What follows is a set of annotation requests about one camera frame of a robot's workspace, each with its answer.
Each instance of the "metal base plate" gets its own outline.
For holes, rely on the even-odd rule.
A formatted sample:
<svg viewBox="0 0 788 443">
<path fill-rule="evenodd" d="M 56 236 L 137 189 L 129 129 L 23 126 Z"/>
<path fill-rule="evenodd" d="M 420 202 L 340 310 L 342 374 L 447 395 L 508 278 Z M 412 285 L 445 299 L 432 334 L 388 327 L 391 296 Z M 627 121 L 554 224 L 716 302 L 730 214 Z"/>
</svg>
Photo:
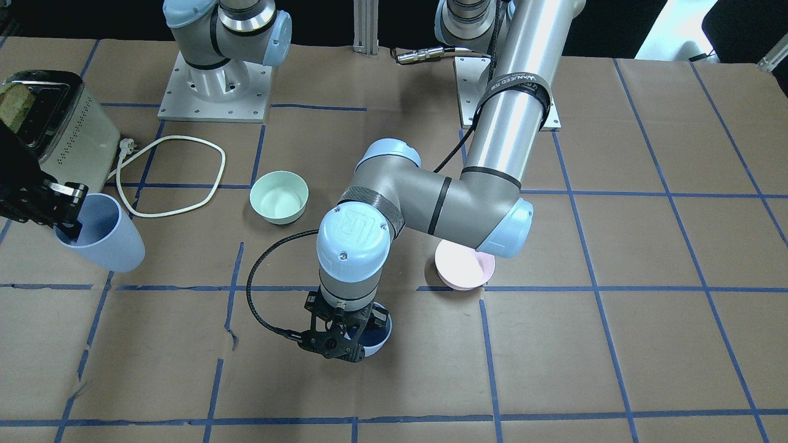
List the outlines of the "metal base plate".
<svg viewBox="0 0 788 443">
<path fill-rule="evenodd" d="M 186 61 L 178 53 L 162 106 L 158 109 L 158 118 L 173 121 L 262 123 L 268 109 L 273 68 L 248 61 L 244 64 L 249 69 L 249 84 L 244 93 L 228 102 L 206 102 L 191 91 L 187 82 Z"/>
<path fill-rule="evenodd" d="M 455 57 L 454 74 L 457 79 L 457 99 L 459 100 L 460 124 L 468 129 L 474 121 L 474 112 L 481 95 L 487 86 L 487 67 L 489 58 L 484 57 Z M 552 102 L 550 113 L 542 131 L 557 131 L 561 129 L 561 119 L 558 117 L 556 104 Z"/>
</svg>

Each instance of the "plastic cup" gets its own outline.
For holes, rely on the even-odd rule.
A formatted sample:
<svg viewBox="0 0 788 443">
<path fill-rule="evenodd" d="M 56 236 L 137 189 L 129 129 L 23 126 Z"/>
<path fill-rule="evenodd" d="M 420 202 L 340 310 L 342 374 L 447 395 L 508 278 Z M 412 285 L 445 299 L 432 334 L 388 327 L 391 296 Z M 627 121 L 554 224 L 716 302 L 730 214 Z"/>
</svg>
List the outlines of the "plastic cup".
<svg viewBox="0 0 788 443">
<path fill-rule="evenodd" d="M 449 288 L 469 291 L 487 283 L 493 276 L 495 256 L 441 240 L 435 249 L 435 267 Z"/>
<path fill-rule="evenodd" d="M 273 171 L 257 179 L 249 193 L 249 203 L 258 214 L 275 225 L 298 220 L 307 207 L 306 181 L 290 171 Z"/>
<path fill-rule="evenodd" d="M 82 223 L 82 230 L 74 241 L 60 229 L 54 229 L 55 238 L 67 248 L 115 272 L 133 270 L 143 261 L 143 239 L 132 219 L 110 195 L 86 195 L 76 219 Z"/>
</svg>

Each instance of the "white power cord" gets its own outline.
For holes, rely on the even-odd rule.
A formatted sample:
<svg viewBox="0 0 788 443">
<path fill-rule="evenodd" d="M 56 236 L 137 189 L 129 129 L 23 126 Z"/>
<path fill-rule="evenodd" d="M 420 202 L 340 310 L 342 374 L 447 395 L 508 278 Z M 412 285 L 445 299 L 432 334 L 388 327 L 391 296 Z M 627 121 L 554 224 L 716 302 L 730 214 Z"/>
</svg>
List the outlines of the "white power cord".
<svg viewBox="0 0 788 443">
<path fill-rule="evenodd" d="M 210 146 L 213 149 L 219 151 L 219 154 L 221 154 L 221 164 L 219 165 L 219 173 L 216 176 L 216 181 L 214 182 L 214 186 L 211 188 L 210 192 L 208 192 L 208 196 L 200 203 L 193 204 L 193 205 L 191 205 L 189 207 L 184 207 L 184 208 L 181 208 L 181 209 L 171 210 L 171 211 L 168 211 L 168 212 L 162 212 L 160 214 L 146 214 L 146 213 L 143 213 L 143 212 L 139 212 L 139 211 L 135 210 L 132 207 L 132 205 L 126 199 L 126 195 L 123 193 L 123 188 L 121 187 L 121 170 L 127 164 L 129 164 L 129 163 L 133 162 L 134 160 L 136 160 L 140 155 L 145 154 L 146 152 L 148 152 L 148 150 L 150 150 L 152 147 L 154 147 L 154 146 L 158 145 L 159 143 L 161 143 L 163 141 L 166 141 L 166 140 L 188 140 L 188 141 L 193 141 L 193 142 L 196 142 L 196 143 L 201 143 L 201 144 Z M 211 143 L 211 142 L 209 142 L 207 140 L 198 139 L 197 137 L 190 137 L 190 136 L 164 136 L 161 139 L 158 139 L 158 140 L 154 141 L 153 143 L 145 146 L 144 148 L 139 150 L 139 152 L 137 152 L 132 157 L 130 157 L 128 160 L 125 160 L 126 156 L 131 154 L 134 146 L 135 146 L 134 140 L 131 140 L 131 139 L 123 139 L 123 140 L 121 140 L 121 143 L 120 143 L 121 153 L 117 157 L 117 169 L 112 171 L 110 173 L 110 175 L 108 175 L 107 178 L 106 178 L 107 180 L 109 180 L 109 179 L 112 178 L 112 176 L 115 176 L 115 184 L 117 186 L 117 193 L 120 195 L 121 200 L 123 200 L 123 204 L 126 205 L 126 209 L 128 209 L 128 211 L 131 212 L 132 214 L 136 215 L 137 217 L 143 217 L 143 218 L 159 218 L 159 217 L 168 217 L 170 215 L 183 214 L 184 212 L 188 212 L 190 210 L 194 210 L 194 209 L 197 209 L 197 208 L 199 208 L 201 206 L 204 206 L 206 203 L 208 203 L 210 201 L 211 198 L 214 197 L 214 193 L 216 193 L 216 190 L 219 187 L 219 181 L 221 181 L 221 176 L 225 172 L 225 162 L 226 162 L 226 159 L 227 159 L 227 156 L 225 155 L 225 152 L 219 146 L 217 146 L 217 145 L 215 145 L 215 144 L 213 144 L 213 143 Z"/>
</svg>

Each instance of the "dark background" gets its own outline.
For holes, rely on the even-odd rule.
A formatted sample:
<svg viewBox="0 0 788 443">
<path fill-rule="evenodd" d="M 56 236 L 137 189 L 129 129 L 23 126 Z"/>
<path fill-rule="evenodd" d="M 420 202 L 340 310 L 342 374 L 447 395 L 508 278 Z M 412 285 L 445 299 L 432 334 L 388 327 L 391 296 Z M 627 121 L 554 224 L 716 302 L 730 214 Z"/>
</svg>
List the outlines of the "dark background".
<svg viewBox="0 0 788 443">
<path fill-rule="evenodd" d="M 572 23 L 565 54 L 634 58 L 666 0 L 588 0 Z M 172 40 L 162 0 L 13 0 L 11 12 L 30 37 Z M 383 47 L 420 49 L 433 34 L 437 0 L 381 0 Z M 293 18 L 295 44 L 353 44 L 353 1 L 277 0 Z"/>
<path fill-rule="evenodd" d="M 587 0 L 572 22 L 564 55 L 634 58 L 667 0 Z M 13 0 L 16 35 L 75 39 L 172 40 L 163 0 Z M 381 0 L 378 41 L 420 49 L 433 34 L 438 0 Z M 353 43 L 353 0 L 277 0 L 293 18 L 292 42 Z M 723 63 L 756 63 L 788 32 L 788 0 L 719 0 L 703 29 Z M 788 61 L 773 72 L 788 94 Z"/>
</svg>

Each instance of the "light blue joint cap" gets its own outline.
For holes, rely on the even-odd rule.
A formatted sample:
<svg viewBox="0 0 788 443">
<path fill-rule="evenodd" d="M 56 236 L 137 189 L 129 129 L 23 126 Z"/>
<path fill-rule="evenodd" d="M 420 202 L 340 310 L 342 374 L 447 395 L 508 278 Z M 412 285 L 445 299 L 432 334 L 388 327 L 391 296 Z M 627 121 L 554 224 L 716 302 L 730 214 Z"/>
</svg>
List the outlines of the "light blue joint cap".
<svg viewBox="0 0 788 443">
<path fill-rule="evenodd" d="M 476 250 L 511 259 L 520 253 L 531 230 L 533 205 L 518 199 L 509 213 Z"/>
<path fill-rule="evenodd" d="M 293 33 L 293 20 L 290 14 L 280 10 L 273 22 L 271 37 L 268 39 L 266 54 L 262 56 L 265 66 L 279 66 L 284 63 L 290 52 L 290 38 Z"/>
<path fill-rule="evenodd" d="M 182 28 L 209 13 L 218 0 L 164 0 L 164 18 L 170 28 Z"/>
<path fill-rule="evenodd" d="M 320 223 L 320 267 L 346 283 L 372 277 L 388 258 L 389 229 L 386 218 L 374 207 L 361 202 L 341 203 Z"/>
<path fill-rule="evenodd" d="M 355 168 L 358 169 L 364 161 L 381 155 L 399 155 L 412 161 L 417 167 L 422 167 L 422 158 L 407 143 L 397 139 L 380 139 L 370 145 L 369 149 L 366 150 L 366 154 L 364 154 L 364 158 L 361 159 Z"/>
<path fill-rule="evenodd" d="M 441 11 L 443 10 L 444 3 L 446 3 L 446 0 L 440 0 L 440 2 L 438 2 L 438 8 L 435 9 L 435 38 L 438 39 L 439 42 L 446 44 L 446 40 L 443 38 L 443 31 L 441 30 L 442 27 L 440 26 L 440 22 L 443 20 L 441 18 Z"/>
</svg>

